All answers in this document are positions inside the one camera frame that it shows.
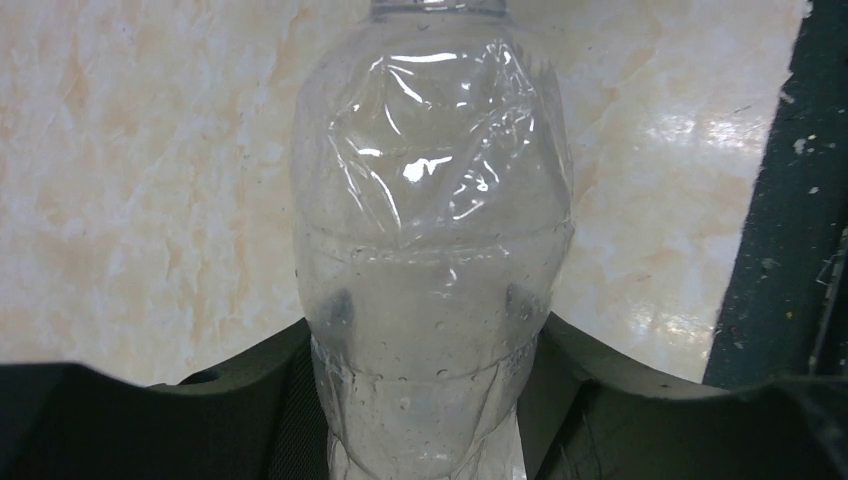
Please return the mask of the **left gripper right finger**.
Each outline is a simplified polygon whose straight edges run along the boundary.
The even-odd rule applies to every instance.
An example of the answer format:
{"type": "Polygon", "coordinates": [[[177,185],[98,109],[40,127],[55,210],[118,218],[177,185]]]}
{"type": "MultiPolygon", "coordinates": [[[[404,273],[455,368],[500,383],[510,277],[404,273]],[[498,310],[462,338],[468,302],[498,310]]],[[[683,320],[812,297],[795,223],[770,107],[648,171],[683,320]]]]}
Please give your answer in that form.
{"type": "Polygon", "coordinates": [[[655,370],[551,316],[518,401],[531,479],[843,479],[847,381],[724,390],[655,370]]]}

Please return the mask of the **clear plastic bottle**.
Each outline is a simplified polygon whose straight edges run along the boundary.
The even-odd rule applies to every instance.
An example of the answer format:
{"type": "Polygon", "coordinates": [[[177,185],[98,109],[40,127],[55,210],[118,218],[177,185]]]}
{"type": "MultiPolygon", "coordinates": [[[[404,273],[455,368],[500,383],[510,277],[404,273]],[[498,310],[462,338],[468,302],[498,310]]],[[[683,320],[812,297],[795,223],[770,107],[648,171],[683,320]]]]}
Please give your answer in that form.
{"type": "Polygon", "coordinates": [[[374,1],[301,88],[300,303],[333,479],[509,479],[574,227],[557,74],[502,1],[374,1]]]}

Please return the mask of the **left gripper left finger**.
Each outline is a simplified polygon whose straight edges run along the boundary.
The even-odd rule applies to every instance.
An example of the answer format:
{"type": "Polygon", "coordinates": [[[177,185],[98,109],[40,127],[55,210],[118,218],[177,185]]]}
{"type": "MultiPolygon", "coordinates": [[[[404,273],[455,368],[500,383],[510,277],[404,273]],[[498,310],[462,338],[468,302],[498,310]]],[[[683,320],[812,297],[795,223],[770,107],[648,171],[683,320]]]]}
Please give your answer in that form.
{"type": "Polygon", "coordinates": [[[325,479],[327,433],[305,321],[175,385],[1,369],[5,479],[325,479]]]}

